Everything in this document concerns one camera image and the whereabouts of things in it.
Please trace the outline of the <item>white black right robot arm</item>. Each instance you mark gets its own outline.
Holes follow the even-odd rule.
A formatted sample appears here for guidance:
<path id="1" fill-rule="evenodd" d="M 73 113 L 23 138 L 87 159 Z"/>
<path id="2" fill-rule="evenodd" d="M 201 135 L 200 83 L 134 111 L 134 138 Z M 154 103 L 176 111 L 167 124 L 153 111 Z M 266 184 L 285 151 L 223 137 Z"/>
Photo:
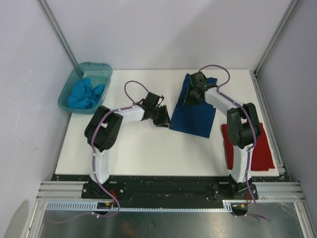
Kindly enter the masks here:
<path id="1" fill-rule="evenodd" d="M 242 104 L 220 91 L 215 83 L 208 83 L 202 72 L 189 76 L 190 83 L 184 104 L 188 106 L 206 102 L 222 112 L 227 119 L 227 134 L 233 144 L 233 168 L 229 175 L 229 195 L 240 199 L 250 191 L 253 150 L 261 134 L 256 106 Z"/>

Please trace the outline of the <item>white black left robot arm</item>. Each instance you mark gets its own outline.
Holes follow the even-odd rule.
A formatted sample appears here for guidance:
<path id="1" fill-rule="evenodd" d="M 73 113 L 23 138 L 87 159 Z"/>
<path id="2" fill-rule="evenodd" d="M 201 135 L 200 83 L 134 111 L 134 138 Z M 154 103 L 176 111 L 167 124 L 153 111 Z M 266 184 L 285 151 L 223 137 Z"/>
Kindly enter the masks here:
<path id="1" fill-rule="evenodd" d="M 164 96 L 149 92 L 146 98 L 128 107 L 109 109 L 100 106 L 88 123 L 84 135 L 93 150 L 92 172 L 94 181 L 92 192 L 98 198 L 109 194 L 109 185 L 105 183 L 109 173 L 109 150 L 115 144 L 122 125 L 151 119 L 156 127 L 172 125 L 167 106 L 162 105 Z"/>

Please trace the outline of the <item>dark blue t-shirt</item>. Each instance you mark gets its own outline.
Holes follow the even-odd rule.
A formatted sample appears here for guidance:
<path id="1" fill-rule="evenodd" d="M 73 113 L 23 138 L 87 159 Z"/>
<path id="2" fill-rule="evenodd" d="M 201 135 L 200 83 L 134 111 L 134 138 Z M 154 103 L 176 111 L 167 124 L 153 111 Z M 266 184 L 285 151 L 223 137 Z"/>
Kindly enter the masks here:
<path id="1" fill-rule="evenodd" d="M 209 138 L 215 118 L 216 108 L 206 102 L 200 102 L 197 106 L 188 106 L 184 104 L 189 84 L 190 74 L 187 73 L 172 114 L 172 126 L 170 126 L 169 129 Z"/>

